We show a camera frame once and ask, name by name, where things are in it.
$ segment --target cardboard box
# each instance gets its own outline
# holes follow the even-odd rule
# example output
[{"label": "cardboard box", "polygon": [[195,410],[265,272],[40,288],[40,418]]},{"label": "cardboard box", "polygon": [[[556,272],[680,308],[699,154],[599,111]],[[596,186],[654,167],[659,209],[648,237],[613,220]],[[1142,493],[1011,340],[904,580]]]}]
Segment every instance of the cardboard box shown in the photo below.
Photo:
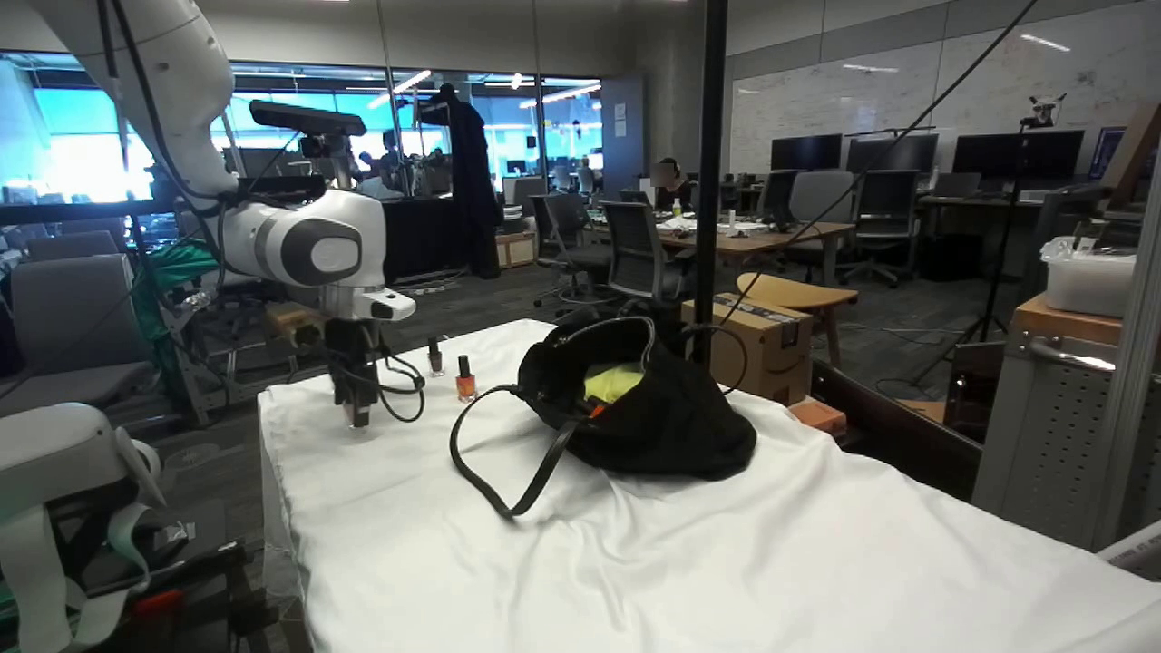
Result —
[{"label": "cardboard box", "polygon": [[[734,295],[717,295],[716,324],[725,319]],[[740,303],[721,330],[716,330],[716,382],[737,386],[744,393],[800,401],[810,393],[813,324],[807,313]]]},{"label": "cardboard box", "polygon": [[533,227],[497,233],[497,261],[500,267],[536,261],[536,233]]}]

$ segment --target black handbag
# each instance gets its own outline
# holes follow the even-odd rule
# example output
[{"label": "black handbag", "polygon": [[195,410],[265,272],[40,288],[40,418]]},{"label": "black handbag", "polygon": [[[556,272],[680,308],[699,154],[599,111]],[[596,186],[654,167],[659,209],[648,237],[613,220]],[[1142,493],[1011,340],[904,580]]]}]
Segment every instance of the black handbag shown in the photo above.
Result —
[{"label": "black handbag", "polygon": [[[636,368],[641,378],[616,401],[596,407],[584,400],[584,378],[596,368]],[[497,393],[530,401],[556,427],[556,441],[510,507],[462,458],[466,418]],[[519,382],[477,397],[451,432],[452,469],[506,520],[536,505],[566,451],[613,475],[725,478],[751,466],[756,427],[725,401],[711,375],[657,340],[654,319],[613,317],[552,330],[519,362]]]}]

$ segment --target table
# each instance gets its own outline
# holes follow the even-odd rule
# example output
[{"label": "table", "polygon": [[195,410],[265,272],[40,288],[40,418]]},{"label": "table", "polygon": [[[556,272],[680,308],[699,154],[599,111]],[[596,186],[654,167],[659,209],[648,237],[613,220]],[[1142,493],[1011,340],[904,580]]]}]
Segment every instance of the table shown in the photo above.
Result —
[{"label": "table", "polygon": [[[442,358],[473,357],[491,388],[546,333],[506,324]],[[260,397],[269,572],[301,596],[319,653],[1156,651],[1156,584],[849,458],[775,401],[728,401],[760,432],[744,475],[648,484],[561,458],[508,525],[451,466],[451,375],[429,378],[426,422],[377,410],[367,432],[330,407],[328,378],[276,386]],[[546,441],[514,400],[466,424],[469,462],[506,497]]]},{"label": "table", "polygon": [[[1024,264],[1032,258],[1032,220],[1041,218],[1044,199],[1020,199],[1016,215],[1011,215],[1011,227],[1020,220],[1016,248],[1009,242],[994,242],[986,251],[1001,254],[1006,276],[1024,276]],[[919,241],[936,233],[936,220],[946,220],[946,209],[965,209],[975,220],[986,220],[986,227],[999,227],[1001,220],[1009,220],[1009,199],[1006,195],[920,195],[919,199]]]},{"label": "table", "polygon": [[[775,227],[751,227],[756,220],[740,220],[744,227],[728,233],[728,225],[717,225],[717,258],[734,272],[751,264],[756,258],[769,258],[790,242],[824,242],[824,283],[838,283],[838,242],[858,227],[849,220],[816,220],[803,237],[796,233],[775,233]],[[692,248],[698,233],[686,227],[657,227],[659,242],[680,251]]]}]

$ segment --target white robot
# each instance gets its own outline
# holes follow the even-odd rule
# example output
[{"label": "white robot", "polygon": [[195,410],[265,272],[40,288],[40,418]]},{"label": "white robot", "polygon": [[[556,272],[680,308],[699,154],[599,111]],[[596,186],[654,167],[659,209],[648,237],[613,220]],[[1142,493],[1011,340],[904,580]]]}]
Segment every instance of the white robot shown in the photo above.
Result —
[{"label": "white robot", "polygon": [[[386,207],[348,189],[328,189],[296,207],[254,202],[213,154],[212,125],[232,94],[229,57],[192,0],[33,0],[40,17],[116,103],[126,125],[175,177],[185,207],[221,220],[221,261],[232,272],[319,289],[333,400],[353,424],[377,401],[373,324],[414,317],[414,300],[386,288]],[[328,115],[284,115],[287,126],[328,133]],[[0,576],[18,601],[18,651],[73,651],[102,643],[125,592],[87,597],[58,550],[58,505],[116,497],[99,511],[109,545],[130,549],[144,505],[161,505],[149,451],[109,427],[87,407],[45,407],[0,422]]]}]

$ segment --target person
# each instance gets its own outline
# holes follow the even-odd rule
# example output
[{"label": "person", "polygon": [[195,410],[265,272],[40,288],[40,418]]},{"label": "person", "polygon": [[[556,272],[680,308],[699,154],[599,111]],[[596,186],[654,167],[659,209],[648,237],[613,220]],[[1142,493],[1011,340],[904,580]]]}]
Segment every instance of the person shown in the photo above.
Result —
[{"label": "person", "polygon": [[692,209],[692,177],[680,167],[675,157],[657,158],[654,177],[659,209]]},{"label": "person", "polygon": [[370,177],[377,177],[386,189],[409,193],[409,167],[403,157],[399,129],[386,129],[386,157],[380,158],[373,158],[367,154],[361,158],[370,167]]}]

